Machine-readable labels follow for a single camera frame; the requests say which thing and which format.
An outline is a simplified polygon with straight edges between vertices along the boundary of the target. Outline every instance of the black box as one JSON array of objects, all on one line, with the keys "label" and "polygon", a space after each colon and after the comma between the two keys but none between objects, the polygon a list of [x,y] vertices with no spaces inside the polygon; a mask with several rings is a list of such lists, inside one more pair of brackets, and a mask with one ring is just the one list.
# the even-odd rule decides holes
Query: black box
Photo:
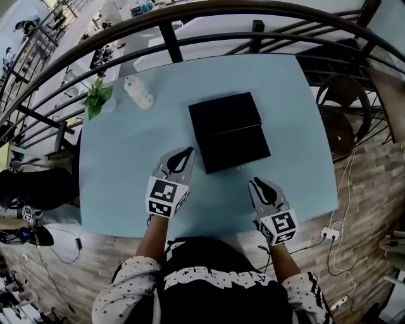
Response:
[{"label": "black box", "polygon": [[250,92],[189,106],[206,173],[270,156]]}]

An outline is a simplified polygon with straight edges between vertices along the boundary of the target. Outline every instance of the white sleeve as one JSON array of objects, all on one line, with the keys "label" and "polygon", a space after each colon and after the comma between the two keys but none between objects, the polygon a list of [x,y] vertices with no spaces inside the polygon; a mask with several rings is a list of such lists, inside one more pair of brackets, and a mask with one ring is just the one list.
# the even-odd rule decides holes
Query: white sleeve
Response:
[{"label": "white sleeve", "polygon": [[132,257],[121,265],[114,282],[98,294],[93,304],[93,324],[122,324],[135,305],[153,294],[160,265],[145,256]]},{"label": "white sleeve", "polygon": [[332,314],[318,286],[318,277],[313,272],[300,273],[282,282],[287,290],[289,304],[295,314],[293,323],[299,323],[304,315],[312,324],[332,324]]}]

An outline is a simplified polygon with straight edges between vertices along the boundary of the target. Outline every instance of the white cable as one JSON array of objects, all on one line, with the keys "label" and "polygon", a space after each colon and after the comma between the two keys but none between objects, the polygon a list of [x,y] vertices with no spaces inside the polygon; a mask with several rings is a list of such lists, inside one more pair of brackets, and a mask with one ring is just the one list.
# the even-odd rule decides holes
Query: white cable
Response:
[{"label": "white cable", "polygon": [[[356,151],[356,148],[352,151],[349,160],[346,163],[346,167],[344,168],[343,174],[342,174],[342,178],[340,178],[340,182],[339,182],[339,186],[337,187],[337,195],[339,195],[339,190],[340,190],[340,186],[342,185],[342,181],[344,178],[344,175],[346,173],[347,167],[349,166],[350,160],[353,158],[354,156],[354,152]],[[330,215],[330,220],[329,220],[329,228],[332,224],[332,218],[333,218],[333,214],[335,213],[335,210],[332,211],[332,214]]]},{"label": "white cable", "polygon": [[335,270],[335,271],[341,271],[341,273],[343,273],[343,272],[348,273],[349,276],[350,276],[350,281],[351,281],[352,284],[354,285],[352,291],[350,291],[350,293],[347,295],[347,297],[349,297],[349,296],[354,292],[354,290],[356,289],[357,284],[353,281],[352,274],[351,274],[349,271],[346,271],[346,270],[343,270],[343,269],[337,269],[337,268],[336,268],[336,266],[335,266],[335,255],[336,255],[337,250],[339,250],[339,247],[340,247],[340,245],[342,244],[342,241],[343,241],[344,222],[345,222],[345,220],[346,220],[347,212],[349,211],[349,206],[350,206],[350,174],[351,174],[351,171],[352,171],[352,165],[353,165],[354,154],[356,153],[356,149],[357,149],[357,147],[354,148],[354,150],[353,150],[352,160],[351,160],[351,162],[350,162],[350,167],[349,167],[349,173],[347,174],[347,206],[346,206],[346,211],[345,211],[344,216],[343,216],[343,222],[340,223],[340,224],[342,225],[342,230],[340,231],[340,241],[339,241],[339,244],[338,244],[338,246],[337,246],[337,248],[336,248],[336,250],[335,250],[335,252],[334,252],[334,254],[333,254],[333,268],[334,268],[334,270]]},{"label": "white cable", "polygon": [[[371,121],[370,126],[374,123],[375,118],[378,116],[379,113],[380,113],[380,112],[378,112],[378,113],[374,116],[373,120]],[[353,150],[353,152],[352,152],[352,154],[351,154],[351,156],[350,156],[350,158],[349,158],[349,161],[347,162],[346,167],[344,168],[344,171],[343,171],[343,174],[342,174],[342,178],[340,179],[340,182],[339,182],[339,186],[337,187],[337,193],[339,194],[340,185],[342,184],[342,181],[343,181],[344,174],[345,174],[345,172],[346,172],[347,166],[348,166],[349,163],[350,163],[349,173],[347,174],[347,206],[346,206],[346,210],[345,210],[345,213],[344,213],[344,216],[343,216],[343,222],[341,222],[341,221],[335,221],[334,224],[333,224],[333,226],[332,226],[332,229],[334,228],[334,226],[336,225],[336,223],[340,223],[340,225],[342,226],[342,230],[340,231],[340,241],[339,241],[339,244],[338,244],[338,246],[337,246],[337,248],[336,248],[336,250],[335,250],[335,252],[334,252],[334,254],[333,254],[333,268],[334,268],[335,271],[341,271],[341,273],[343,273],[343,272],[348,273],[348,274],[349,274],[349,277],[350,277],[350,281],[351,281],[352,284],[354,285],[352,291],[350,291],[350,293],[349,293],[348,295],[346,295],[346,297],[349,297],[349,296],[354,292],[354,290],[355,290],[356,287],[357,287],[357,283],[355,283],[355,282],[353,281],[352,274],[351,274],[349,271],[343,270],[343,269],[337,269],[337,268],[336,268],[336,266],[335,266],[335,255],[336,255],[337,250],[339,250],[339,247],[340,247],[340,245],[342,244],[342,241],[343,241],[344,222],[345,222],[345,220],[346,220],[347,212],[349,211],[349,206],[350,206],[350,174],[351,174],[351,171],[352,171],[352,165],[353,165],[354,155],[355,155],[355,153],[356,153],[356,150],[357,150],[357,147],[354,148],[354,150]],[[333,218],[334,212],[335,212],[335,211],[333,211],[332,214],[330,215],[329,228],[330,228],[330,226],[331,226],[331,224],[332,224],[332,218]]]},{"label": "white cable", "polygon": [[[372,120],[371,123],[370,123],[370,127],[373,125],[373,123],[374,123],[374,121],[375,121],[375,118],[376,118],[379,114],[380,114],[380,110],[378,111],[377,114],[375,114],[373,120]],[[343,178],[344,178],[344,174],[346,173],[346,169],[347,169],[347,166],[349,165],[350,159],[354,159],[354,153],[356,152],[356,148],[357,148],[357,147],[355,147],[354,150],[352,151],[352,153],[350,154],[350,158],[349,158],[349,160],[348,160],[347,163],[346,163],[346,167],[344,168],[344,171],[343,171],[343,174],[342,174],[342,178],[340,178],[339,186],[337,187],[337,194],[338,194],[338,195],[339,195],[340,186],[342,185],[342,181],[343,181]],[[404,158],[404,153],[403,153],[403,152],[402,152],[402,158],[404,159],[404,163],[405,163],[405,158]],[[329,228],[330,228],[330,226],[331,226],[331,224],[332,224],[332,218],[333,218],[333,214],[334,214],[334,213],[335,213],[335,211],[333,210],[333,211],[332,211],[332,214],[330,215]]]},{"label": "white cable", "polygon": [[337,221],[337,220],[335,220],[335,221],[333,222],[332,229],[335,227],[336,224],[340,224],[341,227],[342,227],[341,229],[343,229],[343,223],[342,223],[341,221]]}]

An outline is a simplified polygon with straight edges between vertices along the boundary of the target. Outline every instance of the table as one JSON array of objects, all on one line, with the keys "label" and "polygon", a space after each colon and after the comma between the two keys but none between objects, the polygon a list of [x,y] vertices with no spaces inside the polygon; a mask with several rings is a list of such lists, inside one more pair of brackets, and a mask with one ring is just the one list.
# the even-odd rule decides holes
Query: table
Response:
[{"label": "table", "polygon": [[[113,82],[118,103],[114,112],[84,121],[80,148],[84,230],[142,237],[152,170],[163,153],[189,145],[197,151],[191,194],[170,221],[168,238],[253,230],[247,186],[253,177],[281,186],[299,221],[337,208],[325,129],[294,56],[218,56],[160,66],[137,76],[155,95],[152,108],[138,108],[119,79]],[[261,115],[271,156],[207,175],[188,105],[247,91]]]}]

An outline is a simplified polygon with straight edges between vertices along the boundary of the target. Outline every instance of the green leaf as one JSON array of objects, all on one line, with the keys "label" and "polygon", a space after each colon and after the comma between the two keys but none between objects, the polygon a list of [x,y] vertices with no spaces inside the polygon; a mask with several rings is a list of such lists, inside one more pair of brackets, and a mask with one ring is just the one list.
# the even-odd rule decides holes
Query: green leaf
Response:
[{"label": "green leaf", "polygon": [[97,78],[96,82],[94,82],[94,86],[95,88],[100,87],[100,85],[102,84],[103,80],[101,78]]},{"label": "green leaf", "polygon": [[90,89],[89,94],[87,95],[87,97],[89,97],[89,96],[98,96],[97,89]]},{"label": "green leaf", "polygon": [[101,106],[91,106],[89,107],[89,120],[92,120],[94,117],[96,117],[101,111]]},{"label": "green leaf", "polygon": [[100,97],[104,102],[107,102],[111,98],[112,94],[113,94],[113,86],[103,88],[100,90]]},{"label": "green leaf", "polygon": [[85,107],[95,106],[97,104],[97,98],[87,96],[86,100],[83,102]]}]

